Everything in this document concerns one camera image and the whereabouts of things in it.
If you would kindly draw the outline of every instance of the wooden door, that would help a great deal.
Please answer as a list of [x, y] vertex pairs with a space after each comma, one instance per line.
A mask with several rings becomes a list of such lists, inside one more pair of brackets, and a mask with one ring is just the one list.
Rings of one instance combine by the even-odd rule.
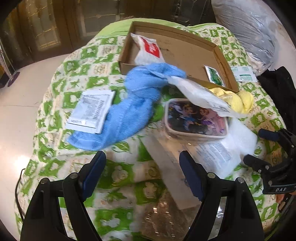
[[0, 26], [0, 39], [9, 59], [8, 64], [11, 63], [14, 69], [20, 69], [33, 63], [31, 53], [20, 30], [16, 8], [9, 13]]
[[34, 62], [73, 52], [63, 0], [23, 0], [17, 9]]
[[74, 49], [87, 44], [101, 29], [123, 17], [123, 0], [63, 0]]

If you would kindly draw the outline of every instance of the cartoon fairy illustration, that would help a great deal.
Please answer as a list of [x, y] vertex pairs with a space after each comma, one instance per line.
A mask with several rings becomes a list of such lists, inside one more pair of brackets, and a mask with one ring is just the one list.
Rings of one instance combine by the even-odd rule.
[[225, 118], [189, 101], [172, 101], [168, 107], [168, 126], [179, 132], [222, 136], [226, 133]]
[[218, 133], [220, 132], [221, 134], [225, 132], [223, 120], [215, 111], [211, 109], [200, 108], [200, 114], [202, 115], [202, 124], [208, 126], [208, 130], [211, 132], [208, 132], [209, 135], [211, 135], [214, 131]]
[[182, 114], [180, 115], [180, 118], [185, 120], [183, 126], [185, 130], [189, 131], [189, 125], [194, 124], [195, 121], [192, 115], [196, 114], [196, 112], [193, 112], [193, 109], [189, 104], [184, 105], [182, 109], [178, 105], [174, 105], [174, 108], [176, 111]]

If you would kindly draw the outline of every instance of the red logo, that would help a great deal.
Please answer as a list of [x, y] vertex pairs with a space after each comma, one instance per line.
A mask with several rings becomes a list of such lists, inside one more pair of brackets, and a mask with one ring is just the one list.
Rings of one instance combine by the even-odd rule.
[[159, 48], [156, 44], [153, 43], [148, 43], [146, 39], [142, 38], [144, 42], [144, 46], [145, 46], [145, 50], [146, 52], [153, 54], [154, 56], [156, 56], [157, 58], [159, 58]]

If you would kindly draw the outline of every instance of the white paper packet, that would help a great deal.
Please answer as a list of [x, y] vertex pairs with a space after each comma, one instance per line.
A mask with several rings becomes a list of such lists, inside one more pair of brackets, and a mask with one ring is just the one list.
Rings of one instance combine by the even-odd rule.
[[246, 117], [245, 114], [235, 112], [224, 100], [221, 100], [207, 88], [192, 80], [172, 76], [168, 77], [168, 83], [175, 85], [192, 104], [212, 109], [217, 112], [220, 117]]
[[135, 58], [136, 65], [147, 65], [152, 63], [165, 62], [155, 39], [149, 39], [133, 33], [131, 33], [131, 37], [140, 48], [139, 53]]
[[110, 90], [84, 91], [67, 120], [66, 128], [100, 134], [114, 93]]
[[258, 82], [251, 66], [231, 67], [237, 82]]

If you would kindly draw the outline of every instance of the open cardboard box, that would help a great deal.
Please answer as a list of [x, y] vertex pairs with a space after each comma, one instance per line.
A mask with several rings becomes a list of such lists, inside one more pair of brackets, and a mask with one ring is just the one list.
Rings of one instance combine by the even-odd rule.
[[[132, 22], [119, 57], [122, 74], [126, 75], [136, 66], [134, 59], [139, 52], [130, 33], [156, 39], [165, 62], [184, 70], [188, 79], [209, 89], [220, 87], [238, 92], [234, 75], [217, 45], [186, 31], [155, 23]], [[209, 82], [204, 65], [218, 71], [226, 88]]]

